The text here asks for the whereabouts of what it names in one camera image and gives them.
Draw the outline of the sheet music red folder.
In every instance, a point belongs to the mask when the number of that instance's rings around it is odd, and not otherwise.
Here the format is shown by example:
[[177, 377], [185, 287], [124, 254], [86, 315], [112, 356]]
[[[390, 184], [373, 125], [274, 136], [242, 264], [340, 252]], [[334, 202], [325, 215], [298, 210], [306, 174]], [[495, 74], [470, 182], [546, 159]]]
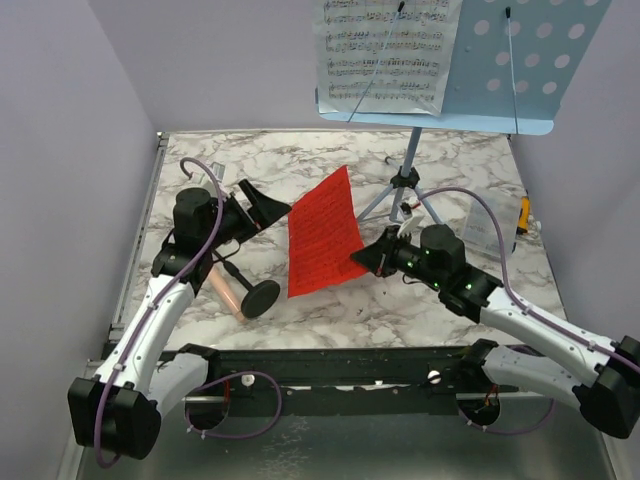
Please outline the sheet music red folder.
[[438, 116], [461, 10], [450, 0], [315, 1], [319, 112]]

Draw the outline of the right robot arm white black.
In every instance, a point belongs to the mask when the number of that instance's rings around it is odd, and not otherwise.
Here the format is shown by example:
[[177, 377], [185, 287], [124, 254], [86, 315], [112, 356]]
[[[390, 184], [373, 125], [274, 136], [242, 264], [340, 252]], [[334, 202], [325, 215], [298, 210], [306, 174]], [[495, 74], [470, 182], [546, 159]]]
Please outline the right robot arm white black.
[[536, 350], [525, 358], [493, 346], [464, 362], [460, 379], [480, 392], [491, 384], [539, 393], [577, 409], [597, 430], [627, 439], [639, 421], [639, 342], [615, 341], [584, 330], [526, 302], [466, 260], [465, 246], [445, 225], [431, 225], [419, 245], [400, 226], [387, 227], [351, 259], [377, 277], [401, 272], [438, 294], [452, 313], [484, 324]]

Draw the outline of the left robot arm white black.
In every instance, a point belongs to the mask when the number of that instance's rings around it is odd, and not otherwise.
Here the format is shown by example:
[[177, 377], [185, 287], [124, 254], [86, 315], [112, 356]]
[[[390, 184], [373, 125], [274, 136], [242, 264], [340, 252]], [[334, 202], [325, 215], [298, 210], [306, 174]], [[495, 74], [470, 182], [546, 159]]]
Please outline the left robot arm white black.
[[189, 393], [214, 393], [222, 380], [216, 352], [186, 345], [159, 364], [168, 339], [214, 266], [220, 245], [242, 244], [291, 210], [239, 184], [250, 202], [224, 199], [201, 187], [180, 191], [173, 229], [152, 263], [146, 297], [123, 336], [90, 378], [75, 379], [67, 394], [78, 445], [141, 460], [152, 450], [164, 417]]

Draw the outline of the light blue music stand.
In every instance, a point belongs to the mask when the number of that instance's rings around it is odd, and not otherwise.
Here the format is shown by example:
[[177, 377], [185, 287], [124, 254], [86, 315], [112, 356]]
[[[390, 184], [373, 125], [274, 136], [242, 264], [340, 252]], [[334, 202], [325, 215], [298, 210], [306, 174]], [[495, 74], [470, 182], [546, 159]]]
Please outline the light blue music stand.
[[416, 191], [413, 161], [426, 129], [544, 135], [609, 9], [606, 1], [460, 1], [444, 103], [427, 114], [321, 114], [345, 124], [403, 126], [411, 131], [404, 161], [379, 194], [401, 222], [402, 196]]

